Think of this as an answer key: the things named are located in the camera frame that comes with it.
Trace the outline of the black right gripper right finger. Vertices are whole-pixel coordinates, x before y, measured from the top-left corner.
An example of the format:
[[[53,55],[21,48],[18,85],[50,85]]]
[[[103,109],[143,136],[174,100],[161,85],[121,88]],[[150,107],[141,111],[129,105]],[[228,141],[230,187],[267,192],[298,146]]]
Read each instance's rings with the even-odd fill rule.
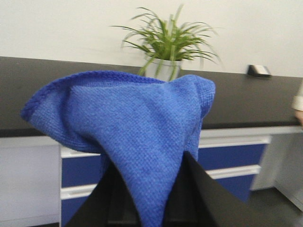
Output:
[[[187,151],[169,194],[163,225],[268,227],[270,220],[212,179]]]

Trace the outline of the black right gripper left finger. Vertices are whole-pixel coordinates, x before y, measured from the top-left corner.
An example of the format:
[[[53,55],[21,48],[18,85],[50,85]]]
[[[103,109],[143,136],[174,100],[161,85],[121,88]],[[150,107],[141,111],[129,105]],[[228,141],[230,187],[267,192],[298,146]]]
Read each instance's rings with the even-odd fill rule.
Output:
[[[140,227],[133,199],[112,161],[66,227]]]

